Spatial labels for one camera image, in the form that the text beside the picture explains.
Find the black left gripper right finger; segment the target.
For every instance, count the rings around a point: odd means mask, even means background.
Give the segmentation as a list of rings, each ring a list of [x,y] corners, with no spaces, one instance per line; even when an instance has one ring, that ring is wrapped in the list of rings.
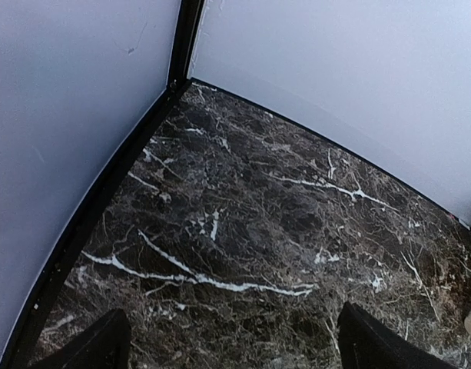
[[[342,367],[451,368],[452,365],[405,341],[357,304],[343,305],[338,317]]]

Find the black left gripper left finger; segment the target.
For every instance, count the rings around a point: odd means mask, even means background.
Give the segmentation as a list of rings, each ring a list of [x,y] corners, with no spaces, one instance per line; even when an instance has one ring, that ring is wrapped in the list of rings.
[[[128,368],[131,326],[122,309],[113,309],[62,349],[34,363],[34,369]]]

